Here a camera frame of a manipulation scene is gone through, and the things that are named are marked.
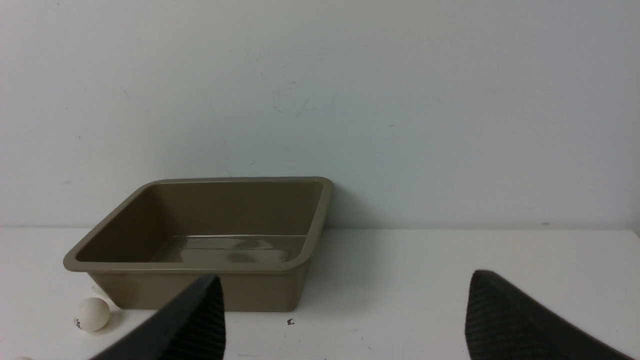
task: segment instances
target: rectangular tray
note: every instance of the rectangular tray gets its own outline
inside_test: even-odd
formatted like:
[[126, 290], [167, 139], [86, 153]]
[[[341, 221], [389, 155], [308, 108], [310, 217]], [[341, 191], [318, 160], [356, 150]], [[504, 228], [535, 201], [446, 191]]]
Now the rectangular tray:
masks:
[[229, 311], [291, 311], [333, 184], [323, 177], [176, 179], [146, 184], [63, 261], [124, 309], [159, 309], [217, 274]]

